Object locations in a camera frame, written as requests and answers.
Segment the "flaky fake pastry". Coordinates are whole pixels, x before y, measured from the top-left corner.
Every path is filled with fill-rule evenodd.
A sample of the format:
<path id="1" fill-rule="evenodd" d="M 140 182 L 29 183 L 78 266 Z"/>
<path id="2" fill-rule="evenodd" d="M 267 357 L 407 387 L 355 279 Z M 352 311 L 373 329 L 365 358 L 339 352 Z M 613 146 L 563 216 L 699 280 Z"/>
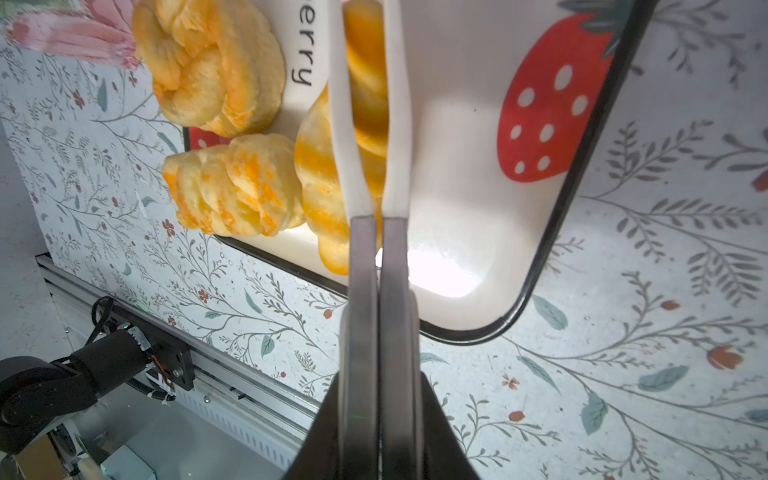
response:
<path id="1" fill-rule="evenodd" d="M 295 144 L 252 134 L 169 156 L 162 176 L 186 229 L 225 237 L 273 237 L 305 222 Z"/>

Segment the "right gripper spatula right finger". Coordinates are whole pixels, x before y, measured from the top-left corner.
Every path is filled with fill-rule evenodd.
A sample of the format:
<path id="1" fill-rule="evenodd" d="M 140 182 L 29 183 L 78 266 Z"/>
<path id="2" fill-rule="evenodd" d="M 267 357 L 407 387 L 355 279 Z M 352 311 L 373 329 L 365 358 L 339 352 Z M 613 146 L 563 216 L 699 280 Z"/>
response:
<path id="1" fill-rule="evenodd" d="M 423 476 L 423 428 L 418 318 L 408 268 L 412 96 L 402 4 L 385 1 L 383 11 L 389 129 L 379 285 L 382 477 L 420 479 Z"/>

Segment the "floral paper gift bag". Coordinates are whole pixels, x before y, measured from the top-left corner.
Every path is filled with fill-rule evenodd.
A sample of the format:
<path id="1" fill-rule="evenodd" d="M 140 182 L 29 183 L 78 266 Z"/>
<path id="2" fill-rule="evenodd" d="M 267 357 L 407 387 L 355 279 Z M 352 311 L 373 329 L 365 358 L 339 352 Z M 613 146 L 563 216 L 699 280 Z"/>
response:
<path id="1" fill-rule="evenodd" d="M 80 10 L 40 10 L 15 15 L 6 39 L 47 55 L 135 70 L 140 65 L 131 20 L 135 1 L 83 1 Z"/>

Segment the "round knotted fake bread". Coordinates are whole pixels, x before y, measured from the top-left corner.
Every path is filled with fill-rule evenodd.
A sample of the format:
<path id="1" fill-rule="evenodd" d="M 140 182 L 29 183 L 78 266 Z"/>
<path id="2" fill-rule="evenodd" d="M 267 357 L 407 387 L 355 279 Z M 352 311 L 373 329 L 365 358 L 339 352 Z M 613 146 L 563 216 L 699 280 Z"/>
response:
<path id="1" fill-rule="evenodd" d="M 140 1 L 131 26 L 167 120 L 234 138 L 277 117 L 285 60 L 254 2 Z"/>

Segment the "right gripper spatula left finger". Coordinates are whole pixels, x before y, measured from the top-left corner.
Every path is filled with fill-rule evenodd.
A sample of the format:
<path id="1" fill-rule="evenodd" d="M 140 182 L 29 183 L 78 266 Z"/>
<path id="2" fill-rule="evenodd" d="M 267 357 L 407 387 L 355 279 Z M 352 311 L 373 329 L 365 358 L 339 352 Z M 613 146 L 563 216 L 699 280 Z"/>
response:
<path id="1" fill-rule="evenodd" d="M 348 303 L 342 318 L 338 443 L 342 479 L 376 479 L 379 466 L 377 225 L 356 144 L 342 3 L 328 3 L 329 119 L 349 224 Z"/>

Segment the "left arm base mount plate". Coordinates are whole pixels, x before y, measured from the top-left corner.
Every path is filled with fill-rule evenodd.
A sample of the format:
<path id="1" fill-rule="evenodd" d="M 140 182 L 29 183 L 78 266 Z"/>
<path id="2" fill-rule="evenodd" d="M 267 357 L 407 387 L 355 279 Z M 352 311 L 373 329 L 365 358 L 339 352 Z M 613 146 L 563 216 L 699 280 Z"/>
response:
<path id="1" fill-rule="evenodd" d="M 178 389 L 192 390 L 194 364 L 191 349 L 186 342 L 110 295 L 102 296 L 93 303 L 90 317 L 93 330 L 87 337 L 87 345 L 99 336 L 106 337 L 119 330 L 126 330 L 134 335 L 140 345 L 148 360 L 149 370 L 157 374 L 159 387 L 154 387 L 154 391 L 163 388 L 167 391 L 164 400 L 170 400 L 170 396 L 176 395 Z"/>

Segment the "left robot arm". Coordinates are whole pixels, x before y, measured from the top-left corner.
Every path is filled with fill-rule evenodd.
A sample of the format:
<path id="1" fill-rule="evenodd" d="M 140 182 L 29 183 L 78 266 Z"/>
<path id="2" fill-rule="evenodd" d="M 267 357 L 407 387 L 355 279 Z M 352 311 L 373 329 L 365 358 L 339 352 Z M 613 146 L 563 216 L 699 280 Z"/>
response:
<path id="1" fill-rule="evenodd" d="M 148 355 L 126 329 L 53 362 L 1 361 L 1 451 L 18 454 L 51 422 L 93 406 L 144 370 Z"/>

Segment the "fake croissant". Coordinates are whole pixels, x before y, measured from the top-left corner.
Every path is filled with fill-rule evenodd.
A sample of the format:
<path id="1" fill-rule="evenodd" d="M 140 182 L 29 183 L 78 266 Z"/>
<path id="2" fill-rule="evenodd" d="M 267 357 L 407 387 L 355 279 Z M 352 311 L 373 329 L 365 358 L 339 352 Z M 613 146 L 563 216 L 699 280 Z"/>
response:
<path id="1" fill-rule="evenodd" d="M 389 125 L 383 7 L 378 1 L 346 1 L 343 16 L 355 138 L 375 216 L 380 218 Z M 330 272 L 346 276 L 350 231 L 332 153 L 327 90 L 300 125 L 294 163 L 305 220 L 318 237 L 320 259 Z"/>

